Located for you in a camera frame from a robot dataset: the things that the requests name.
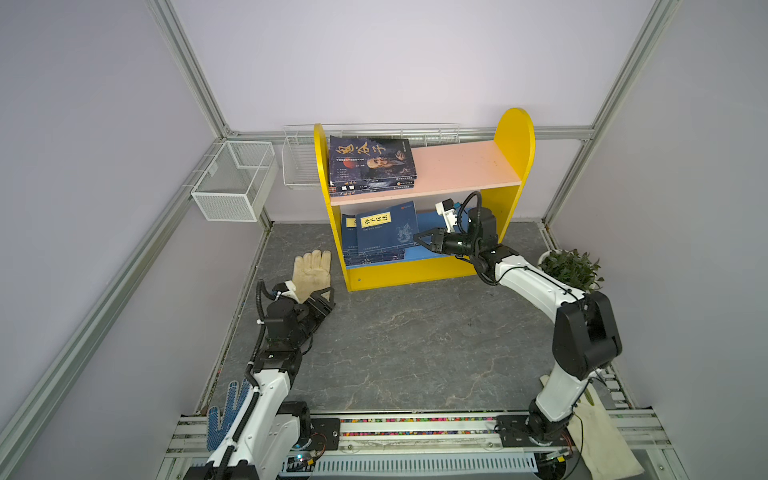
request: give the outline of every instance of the wire basket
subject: wire basket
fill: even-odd
[[[208,220],[257,222],[277,176],[275,149],[268,141],[225,141],[192,197]]]
[[[457,124],[329,124],[323,129],[327,137],[407,138],[411,148],[458,143]],[[287,125],[283,132],[283,182],[294,190],[319,188],[315,126]]]

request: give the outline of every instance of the work glove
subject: work glove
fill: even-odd
[[[293,261],[292,287],[296,294],[296,300],[303,303],[310,297],[312,292],[322,290],[331,286],[331,253],[326,250],[320,253],[320,250],[314,250],[312,253],[305,253],[303,257],[296,257]]]

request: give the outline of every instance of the floor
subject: floor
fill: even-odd
[[[510,224],[504,244],[535,263],[547,250],[538,225]],[[276,224],[257,278],[289,280],[293,258],[331,250],[336,308],[315,334],[288,399],[314,412],[345,410],[527,410],[538,378],[554,365],[552,322],[517,293],[476,277],[349,293],[327,224]],[[249,293],[210,405],[224,406],[230,381],[258,335]],[[606,408],[613,402],[600,386]]]

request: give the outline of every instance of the shelf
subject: shelf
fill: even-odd
[[[493,141],[413,148],[419,175],[414,188],[331,197],[328,191],[328,139],[321,124],[315,124],[314,139],[318,180],[349,292],[475,275],[475,268],[449,255],[428,258],[432,255],[427,255],[430,252],[423,248],[421,252],[406,253],[407,258],[399,262],[347,266],[341,244],[343,206],[480,190],[482,206],[495,215],[496,233],[499,238],[504,238],[536,152],[531,117],[525,110],[510,108],[499,120]],[[422,226],[421,217],[422,214],[419,215],[419,229],[424,231],[428,228]],[[441,223],[442,218],[435,214],[425,223],[432,221]]]
[[[331,206],[513,187],[522,183],[493,140],[414,148],[412,152],[418,174],[413,188],[331,197]]]

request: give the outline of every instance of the metal grill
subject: metal grill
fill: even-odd
[[[208,220],[256,222],[276,175],[270,142],[225,141],[192,196]]]
[[[314,125],[283,127],[283,182],[295,190],[318,188]],[[407,138],[411,147],[457,144],[457,124],[330,124],[323,125],[326,136]]]
[[[458,475],[468,473],[538,472],[532,453],[454,453],[428,455],[333,455],[317,461],[314,469],[280,473],[285,477],[339,475]]]

